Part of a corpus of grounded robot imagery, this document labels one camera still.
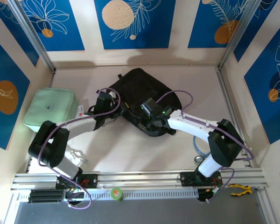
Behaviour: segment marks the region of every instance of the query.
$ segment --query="beige circle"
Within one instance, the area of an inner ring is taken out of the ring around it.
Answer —
[[[103,8],[104,23],[111,29],[124,29],[134,21],[132,8],[122,0],[112,0]]]
[[[0,0],[0,2],[7,5],[7,0]]]
[[[203,4],[210,4],[213,0],[201,0]]]

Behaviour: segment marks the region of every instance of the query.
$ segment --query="red wire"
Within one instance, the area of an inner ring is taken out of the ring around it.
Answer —
[[[216,178],[221,184],[223,184],[223,181],[222,180],[220,180],[219,178]]]
[[[87,187],[87,185],[89,184],[89,180],[88,179],[84,179],[80,185],[82,186],[85,183],[85,187]]]
[[[216,188],[216,186],[217,186],[217,181],[214,179],[214,178],[212,178],[212,180],[214,181],[214,189]]]

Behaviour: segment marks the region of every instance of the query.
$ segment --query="small label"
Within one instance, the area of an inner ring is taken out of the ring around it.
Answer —
[[[45,108],[46,108],[47,110],[52,111],[53,108],[54,108],[54,106],[55,106],[55,103],[53,103],[53,104],[46,104],[46,105],[45,105]]]
[[[84,114],[84,106],[78,106],[76,118],[81,117]]]
[[[115,197],[119,196],[119,191],[118,190],[113,191],[113,193],[114,193]]]

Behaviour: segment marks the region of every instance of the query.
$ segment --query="mint green pouch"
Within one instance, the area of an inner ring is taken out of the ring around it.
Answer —
[[[77,108],[78,99],[73,91],[44,88],[35,94],[24,117],[24,124],[38,132],[46,120],[58,123],[75,118]]]

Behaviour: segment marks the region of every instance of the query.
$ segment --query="green tape roll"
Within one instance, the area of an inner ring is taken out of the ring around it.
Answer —
[[[121,202],[123,200],[123,193],[120,188],[113,188],[111,190],[111,198],[115,201]]]

